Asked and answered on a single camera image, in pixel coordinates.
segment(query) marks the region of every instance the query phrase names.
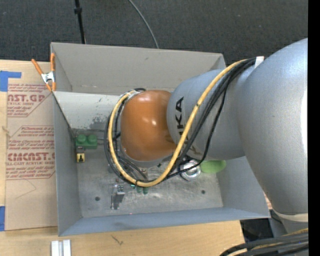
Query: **cable bundle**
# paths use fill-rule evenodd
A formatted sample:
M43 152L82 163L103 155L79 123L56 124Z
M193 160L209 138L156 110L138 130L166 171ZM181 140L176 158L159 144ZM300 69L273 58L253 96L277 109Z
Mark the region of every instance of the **cable bundle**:
M309 229L302 229L297 232L281 237L262 239L243 243L225 250L220 256L286 256L309 249Z
M122 110L126 100L128 100L128 98L132 94L137 93L137 91L132 90L132 91L129 91L129 92L125 93L124 95L122 95L120 100L115 105L111 115L108 118L108 122L106 124L105 132L104 132L104 151L105 151L105 155L107 157L107 160L108 160L112 170L118 175L118 177L121 177L123 180L126 180L129 183L138 185L140 187L151 187L151 186L155 186L155 185L159 184L160 182L163 182L167 179L170 179L176 175L179 175L183 172L191 170L191 169L197 167L198 165L200 165L201 162L207 156L212 135L215 131L219 116L222 112L222 109L223 109L223 106L225 103L226 93L227 93L227 89L228 89L229 84L233 81L234 78L236 78L246 68L253 65L255 63L255 61L256 61L256 58L250 58L250 59L240 60L238 62L233 63L232 65L225 68L221 73L219 73L213 79L213 81L207 86L207 88L202 93L201 97L197 101L196 105L194 106L194 108L190 114L190 117L185 125L184 131L183 131L181 138L177 144L177 147L173 153L173 156L168 163L168 166L166 167L164 172L158 178L156 178L154 180L145 180L145 179L140 180L140 179L137 179L136 177L132 177L124 169L129 168L131 173L134 173L134 170L136 169L136 171L138 172L139 168L138 167L132 168L133 167L132 163L131 163L131 166L130 165L128 166L128 161L125 160L124 158L121 158L118 156L116 140L120 135L116 134L114 130L117 129L118 118L119 118L119 115L121 113L121 110ZM211 95L207 105L205 106L205 110L202 113L198 124L196 125L194 132L192 133L190 139L188 140L187 144L185 145L183 151L181 152L181 150L185 144L186 137L190 131L191 125L195 119L195 116L196 116L200 106L204 102L205 98L208 96L209 92L212 90L212 88L214 86L216 86L216 90ZM218 112L215 116L211 131L208 135L205 151L203 153L201 160L197 164L195 164L189 168L179 170L175 173L172 173L178 166L180 166L180 163L186 157L188 150L190 149L192 143L194 142L196 136L198 135L201 126L205 122L206 118L209 116L210 111L212 110L213 106L216 104L217 100L219 99L219 97L222 94L223 94L223 98L222 98L221 104L219 106Z

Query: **yellow cable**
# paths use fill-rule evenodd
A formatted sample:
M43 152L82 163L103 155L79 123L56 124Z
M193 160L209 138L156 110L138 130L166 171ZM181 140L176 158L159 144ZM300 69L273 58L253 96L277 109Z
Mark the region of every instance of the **yellow cable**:
M157 184L159 184L160 182L162 182L165 177L168 175L168 173L170 172L171 168L173 167L173 165L175 164L180 151L185 143L186 137L188 135L188 132L191 128L191 125L196 117L196 114L201 106L201 104L204 102L205 98L208 96L209 92L211 91L211 89L216 85L216 83L227 73L229 72L234 66L236 66L237 64L241 63L245 61L245 59L237 61L233 64L231 64L230 66L226 67L223 71L221 71L213 80L212 82L207 86L207 88L204 90L204 92L202 93L201 97L199 98L199 100L197 101L196 105L194 106L190 117L188 119L188 121L186 122L184 131L181 135L181 138L178 142L178 145L175 148L175 151L173 153L173 156L168 164L168 166L166 167L166 169L164 170L164 172L155 180L153 181L149 181L149 182L142 182L142 181L137 181L136 179L132 178L130 175L128 175L123 168L121 167L116 153L115 153L115 149L114 149L114 145L113 145L113 139L112 139L112 127L113 127L113 122L114 122L114 118L116 115L116 112L118 111L121 103L128 98L131 94L133 94L135 91L130 91L128 93L126 93L125 95L123 95L120 100L117 102L117 104L115 105L112 113L111 113L111 117L110 117L110 122L109 122L109 126L108 126L108 140L109 140L109 147L110 147L110 153L112 156L112 159L116 165L116 167L118 168L119 172L123 175L124 178L126 178L129 182L136 184L137 186L140 187L152 187L155 186Z

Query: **black cable on floor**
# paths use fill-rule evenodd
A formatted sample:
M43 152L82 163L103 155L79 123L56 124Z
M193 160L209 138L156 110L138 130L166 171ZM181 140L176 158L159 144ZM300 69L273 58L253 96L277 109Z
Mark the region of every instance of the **black cable on floor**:
M74 0L75 1L75 8L74 8L74 14L78 16L78 22L79 22L79 28L80 28L80 34L81 34L81 43L86 44L86 38L85 38L85 30L84 30L84 25L82 24L82 8L80 7L80 1L79 0Z

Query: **black cable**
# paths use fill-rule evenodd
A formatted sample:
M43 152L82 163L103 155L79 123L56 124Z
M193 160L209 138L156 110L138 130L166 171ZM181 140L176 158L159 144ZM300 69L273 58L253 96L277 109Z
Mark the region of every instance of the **black cable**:
M295 249L292 250L287 250L287 251L283 251L277 254L277 256L285 256L285 255L292 255L292 254L296 254L296 253L300 253L303 252L305 250L309 249L309 244L297 247Z
M210 142L211 142L211 138L213 136L213 133L215 131L215 128L217 126L217 123L218 123L218 119L220 117L220 114L222 112L222 108L224 106L224 103L225 103L225 98L226 98L226 92L227 92L227 88L229 86L229 84L233 81L233 79L235 77L237 77L243 70L245 70L247 67L251 66L254 62L255 62L256 58L251 58L251 59L247 59L241 63L239 63L239 65L235 66L233 69L231 69L227 74L225 74L225 76L221 79L220 83L217 85L217 88L216 90L214 91L214 93L212 94L212 96L210 97L209 99L209 102L207 103L206 107L205 107L205 111L202 113L200 119L199 119L199 122L197 123L196 125L196 128L194 129L194 132L192 133L190 139L188 140L186 146L184 147L179 159L177 162L176 162L176 168L180 165L181 163L181 159L183 159L187 153L188 153L188 150L190 149L190 147L192 146L196 136L198 135L203 123L205 122L206 118L208 117L210 111L212 110L212 107L215 105L215 103L217 102L217 100L220 98L221 94L224 92L224 95L223 95L223 98L222 98L222 101L221 101L221 104L220 104L220 107L218 109L218 112L215 116L215 119L214 119L214 122L213 122L213 125L211 127L211 130L209 132L209 136L208 136L208 139L207 139L207 142L206 142L206 146L205 146L205 150L203 152L203 155L202 155L202 158L201 160L189 167L189 168L186 168L186 169L183 169L183 170L179 170L173 174L170 174L168 175L165 179L165 180L168 180L174 176L177 176L183 172L186 172L186 171L189 171L193 168L196 168L197 166L199 166L203 161L204 159L206 158L207 156L207 153L208 153L208 150L209 150L209 146L210 146Z
M299 242L288 242L280 243L274 245L268 245L261 248L253 248L249 251L242 252L238 256L275 256L279 255L279 251L285 250L284 252L297 249L297 247L305 246L308 243L308 240L302 240Z
M85 30L84 26L82 24L82 8L80 7L80 1L79 0L74 0L75 1L75 8L74 8L74 14L78 16L78 22L79 22L79 28L80 28L80 35L81 35L81 43L86 44L86 38L85 38Z
M105 157L112 169L112 171L115 173L115 175L117 175L118 178L120 178L121 180L123 180L126 183L130 183L127 179L125 179L125 177L123 177L120 172L115 168L114 163L112 161L112 158L110 156L110 149L109 149L109 141L108 141L108 126L109 126L109 122L110 122L110 116L106 122L105 128L104 128L104 133L103 133L103 147L104 147L104 153L105 153Z
M159 45L158 42L156 40L156 37L154 35L154 33L152 32L151 27L149 26L148 22L146 21L145 17L142 15L142 13L140 12L140 10L138 9L138 7L134 4L134 2L132 0L128 0L130 2L130 4L133 6L133 8L136 10L136 12L139 14L139 16L141 17L141 19L143 20L144 24L146 25L147 29L149 30L152 39L154 41L155 46L159 49Z
M255 63L256 58L250 58L247 59L241 63L239 63L237 66L235 66L233 69L231 69L220 81L220 83L217 85L216 90L211 95L207 105L205 106L205 110L201 114L199 121L194 129L194 132L192 133L191 137L189 138L187 144L183 148L183 151L179 158L184 158L190 147L192 146L193 142L196 139L196 136L198 135L201 127L203 126L204 122L206 121L210 111L212 110L213 106L217 102L217 100L220 98L221 94L224 90L227 89L228 85L233 81L234 78L236 78L243 70L245 70L248 66L251 66L253 63Z
M242 249L253 249L257 246L262 245L268 245L268 244L275 244L275 243L298 243L304 240L307 240L309 238L309 233L300 233L300 234L292 234L292 235L286 235L286 236L280 236L276 238L267 238L267 239L261 239L261 240L255 240L248 243L242 243L239 245L235 245L224 252L220 254L220 256L227 256L231 253L234 253L236 251L242 250Z

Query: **cardboard sheet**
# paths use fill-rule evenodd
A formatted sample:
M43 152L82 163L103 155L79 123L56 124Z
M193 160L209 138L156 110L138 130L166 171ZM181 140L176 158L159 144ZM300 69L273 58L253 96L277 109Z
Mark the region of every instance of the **cardboard sheet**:
M39 65L50 70L49 63ZM30 61L1 60L0 70L21 73L9 78L2 92L7 99L5 230L56 226L52 95Z

